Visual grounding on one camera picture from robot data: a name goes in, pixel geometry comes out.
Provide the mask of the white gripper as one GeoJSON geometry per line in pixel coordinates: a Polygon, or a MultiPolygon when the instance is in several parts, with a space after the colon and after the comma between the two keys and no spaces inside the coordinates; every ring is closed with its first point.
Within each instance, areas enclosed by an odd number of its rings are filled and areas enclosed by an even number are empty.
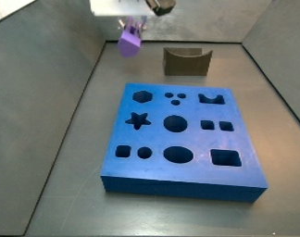
{"type": "MultiPolygon", "coordinates": [[[[144,0],[89,0],[91,12],[95,16],[142,16],[142,31],[146,31],[146,16],[152,16],[154,12],[148,8],[144,0]]],[[[124,22],[118,19],[122,30],[124,22]]]]}

